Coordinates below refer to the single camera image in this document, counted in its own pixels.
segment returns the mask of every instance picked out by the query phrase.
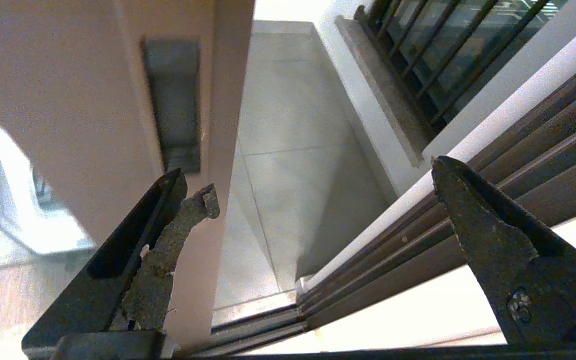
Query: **gray floor tile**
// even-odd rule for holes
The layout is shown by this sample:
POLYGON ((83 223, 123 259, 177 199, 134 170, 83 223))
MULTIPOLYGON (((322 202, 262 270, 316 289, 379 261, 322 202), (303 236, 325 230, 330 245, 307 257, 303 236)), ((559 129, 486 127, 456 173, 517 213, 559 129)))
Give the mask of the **gray floor tile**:
POLYGON ((245 155, 351 141, 340 105, 348 98, 322 68, 317 61, 248 64, 238 132, 245 155))
POLYGON ((282 291, 317 272, 386 210, 358 145, 244 159, 282 291))
POLYGON ((243 158, 235 156, 215 308, 279 292, 243 158))
POLYGON ((312 34, 314 23, 306 21, 254 20, 253 34, 312 34))
POLYGON ((322 49, 309 33, 253 33, 249 62, 318 60, 322 49))
POLYGON ((243 155, 242 146, 240 146, 240 138, 237 137, 237 142, 235 142, 235 157, 243 155))

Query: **wall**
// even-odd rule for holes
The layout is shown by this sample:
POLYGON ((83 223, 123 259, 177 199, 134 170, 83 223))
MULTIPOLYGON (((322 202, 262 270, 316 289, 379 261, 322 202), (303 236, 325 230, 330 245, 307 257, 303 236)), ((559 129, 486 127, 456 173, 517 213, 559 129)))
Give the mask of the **wall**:
POLYGON ((141 116, 153 121, 139 42, 144 39, 199 41, 199 138, 201 173, 187 175, 192 194, 214 183, 221 216, 204 220, 192 230, 177 262, 171 311, 165 329, 183 348, 210 337, 219 259, 246 61, 252 26, 253 1, 115 0, 124 21, 124 44, 130 59, 141 116))
POLYGON ((359 137, 363 140, 360 142, 362 148, 372 146, 386 171, 394 192, 397 196, 401 196, 406 191, 403 186, 405 171, 412 168, 412 165, 335 24, 337 16, 352 19, 357 7, 366 5, 368 2, 367 0, 332 0, 315 26, 363 125, 363 132, 366 136, 359 137))
POLYGON ((114 11, 0 1, 0 125, 98 242, 161 175, 114 11))
POLYGON ((330 0, 256 0, 254 20, 316 23, 330 3, 330 0))

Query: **black metal bar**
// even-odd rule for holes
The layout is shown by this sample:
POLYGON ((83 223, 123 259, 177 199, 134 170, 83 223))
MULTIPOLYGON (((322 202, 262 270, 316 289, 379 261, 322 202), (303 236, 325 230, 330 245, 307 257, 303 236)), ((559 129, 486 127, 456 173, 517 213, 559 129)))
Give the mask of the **black metal bar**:
POLYGON ((392 0, 377 0, 372 4, 370 10, 366 13, 371 24, 381 23, 386 11, 391 6, 391 2, 392 0))
POLYGON ((28 330, 21 341, 28 358, 47 358, 46 351, 65 335, 108 331, 119 303, 140 268, 140 251, 146 244, 154 248, 163 228, 178 213, 187 191, 186 178, 179 169, 153 183, 28 330))
POLYGON ((402 0, 394 0, 390 4, 388 12, 386 12, 386 16, 384 16, 384 20, 381 22, 381 27, 377 31, 377 38, 384 36, 384 33, 386 32, 388 25, 390 25, 391 21, 393 21, 393 15, 395 15, 395 12, 397 11, 398 7, 400 7, 401 4, 402 0))
POLYGON ((528 24, 535 18, 535 16, 537 16, 537 14, 539 14, 540 11, 542 11, 542 8, 546 6, 548 2, 549 0, 539 0, 538 2, 534 3, 534 5, 526 12, 526 14, 524 14, 521 20, 519 20, 517 25, 514 26, 512 32, 507 35, 503 41, 496 44, 492 51, 487 53, 488 55, 484 55, 486 58, 480 60, 473 71, 469 71, 464 82, 462 82, 459 87, 457 87, 457 91, 450 91, 452 95, 441 107, 441 110, 439 110, 439 112, 437 112, 437 114, 432 117, 430 123, 438 121, 442 116, 444 116, 446 111, 452 107, 452 105, 455 105, 457 100, 459 100, 459 98, 461 98, 461 96, 464 95, 464 93, 466 93, 466 91, 468 91, 471 86, 473 86, 474 82, 476 82, 477 79, 479 79, 479 77, 484 73, 484 71, 486 71, 486 69, 489 68, 489 66, 499 57, 499 55, 504 52, 510 43, 512 43, 512 41, 517 38, 517 36, 519 36, 524 28, 528 26, 528 24))
POLYGON ((477 27, 479 27, 479 25, 482 23, 484 18, 486 18, 486 16, 489 14, 490 10, 493 9, 493 7, 495 6, 495 4, 497 2, 498 2, 498 0, 488 0, 484 4, 484 6, 481 7, 481 10, 479 10, 479 12, 475 15, 475 18, 472 19, 472 22, 470 23, 470 25, 461 34, 459 39, 452 45, 452 47, 450 48, 450 50, 448 50, 446 55, 444 55, 442 57, 441 61, 439 62, 439 66, 437 66, 437 68, 434 69, 434 71, 432 72, 432 75, 430 75, 430 78, 422 86, 422 88, 416 93, 416 96, 414 96, 414 98, 419 100, 426 93, 426 91, 428 91, 428 88, 430 88, 430 86, 435 82, 435 80, 437 80, 439 75, 441 75, 441 73, 443 73, 443 71, 446 70, 446 67, 448 66, 450 61, 452 59, 454 59, 455 55, 457 55, 459 50, 461 50, 461 48, 464 47, 464 44, 466 44, 466 41, 468 41, 468 39, 471 38, 471 36, 475 32, 475 30, 477 30, 477 27))
POLYGON ((412 16, 410 16, 410 20, 408 21, 406 28, 404 29, 404 32, 401 34, 397 42, 392 46, 388 55, 392 56, 396 51, 400 49, 402 43, 404 43, 404 40, 406 40, 406 37, 408 36, 410 29, 412 29, 413 25, 417 21, 417 18, 419 18, 419 14, 421 14, 421 11, 426 6, 426 3, 428 3, 428 0, 421 0, 416 5, 416 7, 414 8, 414 12, 412 13, 412 16))
POLYGON ((409 72, 412 70, 412 68, 415 66, 415 64, 419 61, 419 59, 421 59, 421 57, 423 57, 423 55, 426 53, 426 50, 428 50, 428 48, 430 48, 430 44, 433 43, 433 40, 435 39, 437 34, 439 34, 441 29, 444 27, 444 24, 446 23, 448 18, 450 18, 450 15, 455 11, 455 8, 457 7, 457 4, 459 4, 459 1, 460 0, 452 0, 448 4, 448 6, 446 6, 446 8, 443 9, 441 16, 439 16, 439 19, 434 24, 434 27, 432 27, 432 32, 430 32, 430 36, 428 36, 428 38, 425 40, 425 43, 423 43, 423 45, 421 46, 421 49, 419 50, 419 52, 414 56, 414 59, 412 59, 412 61, 410 61, 408 66, 406 66, 403 73, 401 74, 402 78, 405 78, 406 75, 409 74, 409 72))

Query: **tile floor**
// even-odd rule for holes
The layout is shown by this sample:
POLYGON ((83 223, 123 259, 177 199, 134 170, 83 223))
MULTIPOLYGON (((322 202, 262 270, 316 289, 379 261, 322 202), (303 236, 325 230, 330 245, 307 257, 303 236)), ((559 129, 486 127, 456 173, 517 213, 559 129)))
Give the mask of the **tile floor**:
POLYGON ((316 34, 252 35, 215 308, 294 289, 386 209, 351 108, 316 34))
POLYGON ((13 347, 86 265, 92 251, 35 258, 0 268, 0 341, 13 347))

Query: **wooden floor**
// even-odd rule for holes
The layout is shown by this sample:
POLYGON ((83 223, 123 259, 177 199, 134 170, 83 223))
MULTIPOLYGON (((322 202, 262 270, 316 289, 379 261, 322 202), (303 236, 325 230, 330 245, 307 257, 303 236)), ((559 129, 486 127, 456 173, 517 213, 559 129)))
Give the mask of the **wooden floor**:
POLYGON ((0 339, 25 333, 86 264, 90 254, 42 257, 0 269, 0 339))

